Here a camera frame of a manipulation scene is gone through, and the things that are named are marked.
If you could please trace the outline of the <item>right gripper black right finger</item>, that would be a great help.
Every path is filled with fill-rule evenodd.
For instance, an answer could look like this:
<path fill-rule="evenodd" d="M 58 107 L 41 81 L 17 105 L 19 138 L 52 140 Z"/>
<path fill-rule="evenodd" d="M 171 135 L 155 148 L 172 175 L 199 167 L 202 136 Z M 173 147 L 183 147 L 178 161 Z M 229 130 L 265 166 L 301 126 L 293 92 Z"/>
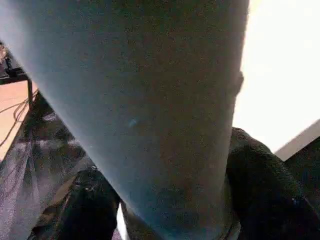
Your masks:
<path fill-rule="evenodd" d="M 318 240 L 320 215 L 271 150 L 232 128 L 226 174 L 241 240 Z"/>

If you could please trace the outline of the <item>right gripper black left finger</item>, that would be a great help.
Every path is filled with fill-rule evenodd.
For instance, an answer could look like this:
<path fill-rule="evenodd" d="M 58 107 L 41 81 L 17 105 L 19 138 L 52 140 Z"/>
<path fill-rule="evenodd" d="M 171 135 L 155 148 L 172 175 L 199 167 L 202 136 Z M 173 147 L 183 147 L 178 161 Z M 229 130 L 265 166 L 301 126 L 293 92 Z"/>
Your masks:
<path fill-rule="evenodd" d="M 111 240 L 120 197 L 96 167 L 77 173 L 59 217 L 61 240 Z"/>

